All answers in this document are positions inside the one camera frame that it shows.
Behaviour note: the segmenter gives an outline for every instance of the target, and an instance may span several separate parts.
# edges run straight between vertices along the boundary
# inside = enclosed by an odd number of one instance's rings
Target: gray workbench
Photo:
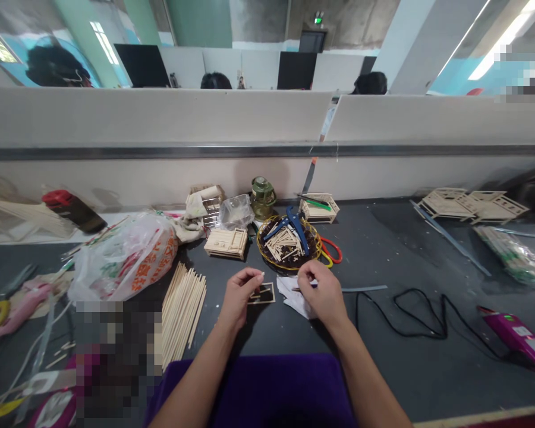
[[[476,305],[516,314],[535,332],[535,287],[518,284],[505,274],[496,257],[482,244],[470,226],[455,221],[441,222],[492,272],[491,278],[485,278],[429,227],[408,200],[366,200],[341,202],[339,205],[341,211],[334,224],[316,225],[322,236],[342,249],[343,262],[335,265],[332,272],[345,288],[386,284],[387,290],[372,292],[372,297],[398,328],[405,331],[420,330],[420,326],[403,316],[391,301],[398,292],[416,287],[436,301],[446,294],[472,327],[487,337],[488,343],[499,354],[504,354],[506,349],[481,320]],[[285,209],[280,207],[279,211],[284,212]],[[515,227],[525,227],[535,232],[535,226],[521,224]],[[29,262],[39,263],[41,273],[53,272],[61,265],[57,255],[70,247],[72,245],[0,246],[0,278],[4,272],[21,269]],[[196,355],[216,322],[225,283],[231,275],[243,266],[250,265],[265,270],[266,282],[276,282],[276,273],[263,261],[255,243],[249,246],[245,263],[209,257],[202,241],[182,247],[177,260],[194,267],[196,272],[207,278],[206,301],[194,340],[196,346],[187,350],[184,358]],[[171,276],[172,272],[168,273],[128,303],[129,308],[134,308],[130,310],[136,311],[136,316],[130,317],[129,324],[138,326],[140,319],[152,318],[151,313],[162,301]],[[303,319],[283,304],[281,295],[277,294],[276,299],[275,304],[249,308],[248,324],[238,338],[235,355],[334,352],[332,341],[318,321]],[[345,302],[353,319],[355,295],[346,295]],[[410,310],[422,314],[427,322],[433,322],[424,311],[422,301],[408,297],[404,303]],[[451,309],[449,338],[434,341],[398,336],[372,303],[360,297],[359,305],[359,327],[363,340],[412,421],[535,405],[535,373],[492,360]],[[435,309],[439,310],[440,306],[435,304]],[[100,337],[99,319],[88,319],[86,322],[79,315],[83,314],[73,311],[71,315],[77,324],[77,340],[83,338],[83,342],[95,343]],[[12,338],[0,341],[0,393],[10,384],[26,350],[43,329],[43,323],[42,320],[29,322]],[[138,329],[140,338],[151,333],[150,325],[151,322],[147,321],[145,328]],[[67,320],[60,320],[55,326],[52,337],[56,341],[49,347],[46,362],[52,361],[53,352],[68,340],[67,329]],[[146,348],[141,339],[131,339],[133,335],[125,336],[128,337],[127,342],[137,342],[131,349],[139,351]],[[122,353],[122,350],[118,352],[115,347],[108,347],[107,353]],[[60,364],[56,368],[63,367],[64,363]],[[142,359],[142,363],[139,362],[141,364],[150,365],[150,362]],[[131,394],[135,395],[138,388],[140,396],[139,402],[134,400],[130,405],[138,405],[140,410],[133,409],[128,413],[130,422],[125,426],[139,425],[144,408],[145,386],[158,381],[157,378],[142,376],[143,373],[140,370],[128,374],[129,382],[138,382],[130,390]]]

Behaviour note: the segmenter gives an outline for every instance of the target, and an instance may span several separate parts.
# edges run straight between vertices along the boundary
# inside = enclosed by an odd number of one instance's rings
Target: hand
[[[238,332],[246,323],[248,299],[254,290],[259,290],[263,282],[263,272],[247,267],[228,280],[224,303],[218,322]]]
[[[317,288],[310,284],[313,279],[317,279]],[[323,263],[318,260],[305,263],[299,269],[297,284],[327,329],[340,326],[348,320],[341,284]]]

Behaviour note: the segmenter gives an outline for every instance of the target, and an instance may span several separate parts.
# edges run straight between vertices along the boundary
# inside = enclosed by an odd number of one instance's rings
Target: green-handled tool
[[[324,201],[318,201],[316,199],[300,195],[299,193],[297,193],[297,196],[299,196],[301,199],[304,199],[307,203],[310,203],[311,205],[315,205],[320,208],[326,209],[327,211],[331,211],[331,207],[329,206],[329,204]]]

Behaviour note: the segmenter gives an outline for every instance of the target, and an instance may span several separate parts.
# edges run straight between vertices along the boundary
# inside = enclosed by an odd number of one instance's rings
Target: black monitor
[[[311,89],[317,53],[280,52],[278,89]]]
[[[171,81],[155,45],[115,44],[133,87],[170,87]]]

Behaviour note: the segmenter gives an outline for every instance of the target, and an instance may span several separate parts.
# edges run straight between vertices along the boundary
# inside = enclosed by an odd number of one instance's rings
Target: plastic bag of sticks
[[[535,235],[492,226],[474,230],[500,258],[508,274],[522,284],[535,284]]]

